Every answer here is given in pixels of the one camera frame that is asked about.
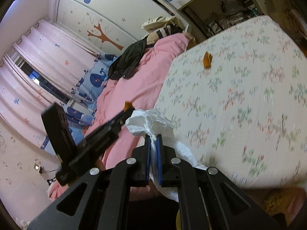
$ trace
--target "power cord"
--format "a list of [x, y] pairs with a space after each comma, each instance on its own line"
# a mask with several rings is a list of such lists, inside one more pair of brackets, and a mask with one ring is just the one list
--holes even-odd
[[43, 171], [42, 173], [51, 173], [51, 172], [56, 171], [56, 170], [46, 170], [46, 171]]

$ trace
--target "blue whale print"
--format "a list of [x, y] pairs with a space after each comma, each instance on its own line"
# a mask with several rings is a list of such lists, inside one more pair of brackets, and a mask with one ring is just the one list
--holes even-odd
[[98, 56], [95, 60], [94, 60], [94, 62], [98, 62], [99, 60], [101, 60], [101, 55], [100, 56]]
[[80, 92], [79, 92], [79, 95], [80, 95], [81, 97], [85, 98], [85, 99], [88, 100], [88, 101], [93, 101], [90, 97], [87, 96], [87, 94], [84, 94], [84, 93], [80, 93]]
[[70, 116], [73, 116], [76, 119], [81, 119], [83, 113], [76, 111], [74, 108], [72, 107], [67, 107], [67, 112]]
[[106, 79], [106, 73], [103, 71], [103, 68], [101, 68], [100, 73], [102, 75], [99, 75], [97, 73], [92, 73], [91, 76], [90, 76], [90, 81], [91, 81], [92, 85], [95, 86], [95, 87], [101, 87], [102, 83]]
[[116, 55], [115, 55], [115, 54], [105, 54], [104, 57], [105, 57], [107, 60], [113, 61], [113, 60], [114, 60], [114, 57], [116, 57]]
[[76, 87], [80, 87], [80, 85], [82, 85], [83, 82], [84, 82], [84, 79], [81, 78], [81, 80], [79, 80], [79, 81], [77, 82]]
[[73, 123], [79, 124], [79, 120], [75, 119], [74, 117], [72, 117], [72, 116], [70, 116], [70, 115], [68, 115], [68, 114], [66, 114], [66, 118], [67, 118], [68, 121], [71, 121], [71, 122], [73, 122]]

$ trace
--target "floral mattress cover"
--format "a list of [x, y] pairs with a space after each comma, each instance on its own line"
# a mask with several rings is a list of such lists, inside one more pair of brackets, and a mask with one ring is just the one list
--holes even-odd
[[155, 107], [203, 164], [240, 187], [284, 186], [307, 178], [306, 84], [301, 50], [259, 16], [175, 58]]

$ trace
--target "pink blanket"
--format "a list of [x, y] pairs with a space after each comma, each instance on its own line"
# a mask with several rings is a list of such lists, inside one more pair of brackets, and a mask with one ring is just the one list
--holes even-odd
[[[132, 78], [109, 80], [98, 97], [94, 124], [87, 130], [85, 136], [122, 111], [125, 101], [130, 101], [135, 109], [153, 109], [173, 59], [183, 53], [187, 46], [188, 39], [183, 34], [162, 38], [144, 54]], [[120, 161], [130, 157], [139, 140], [140, 137], [134, 137], [125, 126], [122, 127], [119, 139], [103, 156], [103, 167], [113, 168]], [[55, 200], [66, 189], [67, 187], [61, 187], [55, 182], [50, 199]], [[131, 188], [130, 200], [149, 198], [158, 194], [153, 184], [143, 189]]]

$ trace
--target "pink wall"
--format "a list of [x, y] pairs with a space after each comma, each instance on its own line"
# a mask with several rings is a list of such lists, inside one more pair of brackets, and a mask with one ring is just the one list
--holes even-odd
[[41, 18], [47, 17], [49, 0], [15, 0], [0, 23], [0, 57]]
[[58, 167], [56, 157], [27, 142], [0, 119], [0, 198], [20, 220], [31, 221], [50, 204], [46, 180], [55, 172], [40, 175], [33, 168], [39, 161], [45, 170]]
[[[48, 14], [49, 0], [15, 0], [0, 23], [0, 58], [13, 43]], [[55, 172], [39, 175], [34, 163], [41, 161], [46, 170], [57, 168], [57, 159], [21, 139], [0, 119], [0, 198], [11, 215], [31, 221], [50, 200], [46, 179]]]

